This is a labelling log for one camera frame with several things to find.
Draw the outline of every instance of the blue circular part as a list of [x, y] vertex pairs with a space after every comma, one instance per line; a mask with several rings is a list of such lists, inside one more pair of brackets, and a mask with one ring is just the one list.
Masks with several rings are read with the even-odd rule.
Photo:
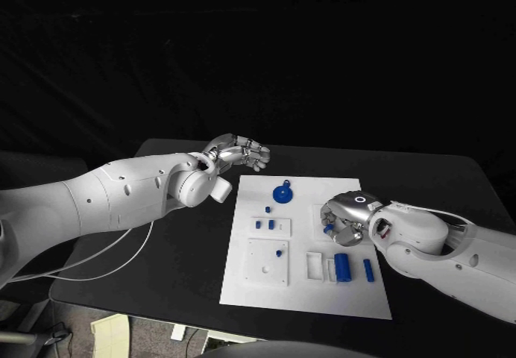
[[272, 198], [279, 204], [286, 204], [292, 200], [292, 189], [289, 188], [289, 182], [285, 180], [281, 186], [272, 191]]
[[322, 232], [327, 233], [330, 230], [332, 230], [332, 224], [325, 225]]

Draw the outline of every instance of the blue disc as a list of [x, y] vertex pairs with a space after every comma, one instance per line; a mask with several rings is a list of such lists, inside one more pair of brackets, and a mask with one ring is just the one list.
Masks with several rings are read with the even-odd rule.
[[289, 188], [289, 182], [285, 180], [281, 186], [272, 191], [272, 198], [279, 204], [286, 204], [292, 200], [292, 189]]

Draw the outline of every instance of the robotic hand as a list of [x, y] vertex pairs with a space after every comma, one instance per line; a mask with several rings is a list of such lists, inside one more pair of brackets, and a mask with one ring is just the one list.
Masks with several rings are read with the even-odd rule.
[[[445, 223], [430, 212], [452, 216]], [[459, 216], [370, 194], [338, 194], [319, 210], [324, 233], [343, 246], [368, 238], [390, 267], [508, 323], [516, 323], [516, 236], [475, 226]], [[452, 249], [442, 253], [443, 244]]]
[[60, 242], [138, 227], [208, 196], [221, 203], [230, 184], [219, 174], [232, 164], [257, 172], [268, 161], [257, 142], [224, 134], [203, 152], [116, 160], [74, 179], [0, 191], [0, 288]]

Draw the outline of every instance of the floor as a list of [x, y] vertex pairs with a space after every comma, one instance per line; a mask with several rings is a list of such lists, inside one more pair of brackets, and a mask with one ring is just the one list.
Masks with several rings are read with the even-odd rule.
[[[53, 325], [53, 322], [63, 322], [64, 326], [73, 332], [73, 338], [69, 344], [69, 338], [57, 343], [57, 354], [53, 349], [41, 352], [38, 358], [69, 358], [69, 350], [73, 358], [90, 358], [93, 351], [93, 336], [90, 334], [92, 321], [96, 321], [113, 313], [93, 310], [69, 304], [48, 303], [40, 315], [37, 326], [44, 329]], [[170, 340], [172, 324], [159, 321], [151, 321], [142, 318], [129, 317], [131, 328], [131, 358], [184, 358], [196, 357], [200, 354], [204, 345], [206, 331], [198, 330], [188, 343], [188, 355], [185, 355], [187, 340], [194, 333], [194, 329], [185, 330], [181, 342]]]

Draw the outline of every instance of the blue battery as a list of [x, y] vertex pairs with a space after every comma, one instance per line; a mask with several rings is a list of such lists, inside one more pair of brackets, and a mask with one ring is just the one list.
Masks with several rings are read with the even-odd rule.
[[363, 260], [363, 267], [366, 268], [367, 282], [374, 282], [373, 268], [370, 267], [370, 260]]
[[348, 282], [351, 280], [351, 270], [348, 269], [347, 254], [335, 254], [335, 282]]

